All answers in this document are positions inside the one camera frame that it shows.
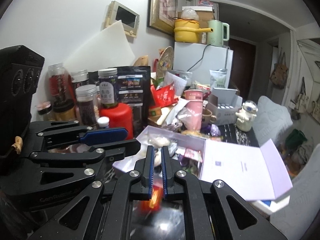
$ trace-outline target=gold picture frame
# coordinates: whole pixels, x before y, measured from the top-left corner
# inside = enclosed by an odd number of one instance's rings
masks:
[[[177,8],[178,0],[149,0],[148,27],[173,35]]]

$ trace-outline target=white foam sheet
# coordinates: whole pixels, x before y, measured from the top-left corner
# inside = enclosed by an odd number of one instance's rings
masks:
[[[122,22],[118,21],[77,49],[64,62],[64,66],[68,72],[83,69],[94,72],[104,68],[128,66],[134,59]]]

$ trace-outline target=red container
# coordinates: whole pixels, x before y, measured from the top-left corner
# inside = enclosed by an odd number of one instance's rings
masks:
[[[109,127],[124,127],[128,131],[126,140],[133,139],[133,126],[132,126],[132,109],[130,106],[124,103],[119,103],[113,108],[102,108],[100,110],[100,116],[109,117]]]

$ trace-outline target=pink paper cup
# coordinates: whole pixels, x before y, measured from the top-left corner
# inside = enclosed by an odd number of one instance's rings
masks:
[[[190,131],[199,131],[201,129],[202,104],[203,102],[200,100],[191,100],[186,105],[191,116],[186,119],[185,126]]]
[[[203,93],[201,90],[189,89],[184,92],[186,100],[203,100]]]

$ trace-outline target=small white bottle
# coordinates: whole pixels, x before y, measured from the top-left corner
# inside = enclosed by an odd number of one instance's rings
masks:
[[[106,116],[100,117],[98,119],[98,125],[100,129],[109,128],[110,119]]]

